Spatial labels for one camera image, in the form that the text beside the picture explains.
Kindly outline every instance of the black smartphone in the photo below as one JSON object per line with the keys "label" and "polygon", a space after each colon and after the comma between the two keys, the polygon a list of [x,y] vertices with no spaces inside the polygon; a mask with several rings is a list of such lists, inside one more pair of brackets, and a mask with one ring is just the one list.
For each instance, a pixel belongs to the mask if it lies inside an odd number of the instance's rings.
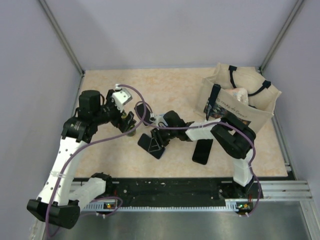
{"label": "black smartphone", "polygon": [[[136,106],[136,111],[137,114],[140,116],[140,118],[142,118],[142,116],[144,115],[144,105],[141,103],[138,106]],[[147,122],[148,124],[152,124],[152,121],[150,121],[150,114],[151,112],[149,111],[148,107],[146,108],[146,113],[145,113],[145,117],[144,117],[144,121]]]}
{"label": "black smartphone", "polygon": [[138,145],[142,147],[144,150],[146,150],[149,154],[154,156],[156,159],[160,159],[162,154],[164,154],[166,148],[159,146],[158,150],[153,150],[150,152],[150,150],[152,150],[150,149],[151,141],[152,138],[149,137],[147,134],[143,133],[138,141]]}
{"label": "black smartphone", "polygon": [[192,161],[198,164],[206,165],[209,159],[213,139],[200,139],[196,142]]}

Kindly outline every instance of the black bag handle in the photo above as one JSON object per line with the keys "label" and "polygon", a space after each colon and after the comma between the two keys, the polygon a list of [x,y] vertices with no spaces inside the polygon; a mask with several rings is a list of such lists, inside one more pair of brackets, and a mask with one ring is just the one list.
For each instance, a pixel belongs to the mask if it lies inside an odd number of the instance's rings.
{"label": "black bag handle", "polygon": [[206,113],[205,113],[205,119],[208,121],[211,112],[213,111],[214,105],[216,103],[218,94],[220,92],[221,86],[219,84],[214,84],[212,86],[212,90],[211,90],[211,94],[210,97],[208,99],[208,107],[206,109]]}
{"label": "black bag handle", "polygon": [[[234,89],[237,88],[236,84],[235,84],[235,80],[234,80],[234,75],[233,72],[237,70],[236,66],[229,66],[229,71],[230,71],[230,82],[233,86]],[[256,92],[248,94],[248,97],[252,97],[254,95],[257,95],[259,93],[261,93],[264,89],[268,89],[271,86],[271,82],[264,80],[264,82],[262,83],[262,87],[260,87]]]}

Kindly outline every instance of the phone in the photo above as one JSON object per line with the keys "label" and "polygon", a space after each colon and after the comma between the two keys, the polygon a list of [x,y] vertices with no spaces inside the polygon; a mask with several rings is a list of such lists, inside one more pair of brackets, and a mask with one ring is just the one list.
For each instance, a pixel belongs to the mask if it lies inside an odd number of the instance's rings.
{"label": "phone", "polygon": [[206,165],[209,159],[213,139],[200,139],[196,142],[192,161],[198,164]]}
{"label": "phone", "polygon": [[[140,118],[142,118],[142,116],[144,115],[144,105],[141,103],[138,106],[136,106],[136,111],[137,111],[137,114],[140,116]],[[146,107],[146,113],[143,120],[148,124],[152,124],[152,121],[150,121],[150,114],[151,114],[150,110],[148,109],[148,107]]]}

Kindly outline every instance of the item inside bag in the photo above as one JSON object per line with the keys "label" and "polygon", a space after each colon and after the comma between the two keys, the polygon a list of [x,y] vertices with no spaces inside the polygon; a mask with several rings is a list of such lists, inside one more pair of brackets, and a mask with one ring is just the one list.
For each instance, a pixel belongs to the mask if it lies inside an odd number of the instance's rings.
{"label": "item inside bag", "polygon": [[248,91],[243,88],[232,88],[232,89],[226,89],[226,92],[232,96],[234,96],[239,102],[249,105],[249,98],[248,98]]}

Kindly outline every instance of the metal frame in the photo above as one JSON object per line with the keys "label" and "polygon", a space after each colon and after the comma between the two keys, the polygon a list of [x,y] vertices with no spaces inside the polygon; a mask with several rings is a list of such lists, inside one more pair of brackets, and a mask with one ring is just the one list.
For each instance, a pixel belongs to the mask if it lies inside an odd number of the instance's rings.
{"label": "metal frame", "polygon": [[39,221],[37,218],[34,219],[33,225],[30,228],[29,240],[42,240],[44,238],[44,232],[46,224]]}
{"label": "metal frame", "polygon": [[320,240],[320,219],[314,201],[301,201],[301,209],[312,240]]}
{"label": "metal frame", "polygon": [[272,123],[273,123],[274,131],[275,131],[278,143],[279,143],[279,147],[280,147],[281,152],[282,152],[282,156],[283,156],[283,160],[284,160],[284,165],[285,165],[286,171],[287,171],[288,174],[291,173],[295,179],[300,180],[299,176],[297,176],[295,174],[295,171],[294,171],[295,166],[292,163],[292,161],[290,160],[291,156],[290,156],[290,152],[289,152],[289,150],[287,148],[287,139],[286,139],[286,137],[284,135],[283,128],[282,128],[281,123],[279,121],[277,110],[274,111],[274,116],[273,116],[273,118],[271,120],[272,120]]}
{"label": "metal frame", "polygon": [[[74,182],[71,186],[71,190],[79,188],[82,185],[85,185],[86,182]],[[265,180],[261,181],[261,187],[263,192],[263,198],[261,202],[310,202],[313,201],[308,182],[307,181],[297,181],[297,180]],[[247,202],[247,199],[244,198],[229,198],[225,199],[225,206],[124,206],[119,211],[124,212],[145,212],[145,211],[165,211],[165,212],[237,212],[236,206],[239,202]],[[85,212],[109,212],[109,209],[104,209],[104,203],[111,203],[111,200],[102,200],[100,202],[92,202],[84,209]]]}
{"label": "metal frame", "polygon": [[82,74],[82,76],[81,76],[81,79],[80,79],[80,82],[79,82],[79,86],[78,86],[78,90],[77,90],[77,93],[76,93],[76,98],[74,100],[71,116],[73,116],[75,114],[76,108],[78,107],[78,99],[79,99],[79,96],[81,94],[82,85],[84,84],[85,75],[86,75],[86,73],[84,72]]}
{"label": "metal frame", "polygon": [[291,13],[289,14],[288,18],[286,19],[283,27],[281,28],[279,34],[277,35],[277,37],[275,38],[270,50],[268,51],[268,53],[266,54],[261,66],[260,66],[260,71],[263,73],[263,71],[266,69],[266,67],[268,66],[271,58],[273,57],[273,55],[275,54],[276,50],[278,49],[280,43],[282,42],[284,36],[286,35],[286,33],[288,32],[289,27],[292,25],[292,23],[294,22],[294,20],[296,19],[298,13],[301,11],[301,9],[304,6],[306,0],[297,0]]}
{"label": "metal frame", "polygon": [[53,30],[56,33],[56,36],[58,37],[62,47],[65,50],[65,53],[68,55],[68,57],[70,58],[71,62],[74,64],[75,68],[78,70],[80,75],[83,76],[85,73],[85,70],[81,67],[74,51],[70,47],[70,44],[69,44],[67,38],[65,37],[65,34],[62,32],[62,30],[61,30],[55,16],[53,15],[52,11],[50,10],[50,7],[47,4],[46,0],[37,0],[37,1],[40,4],[43,12],[47,16],[51,26],[53,27]]}

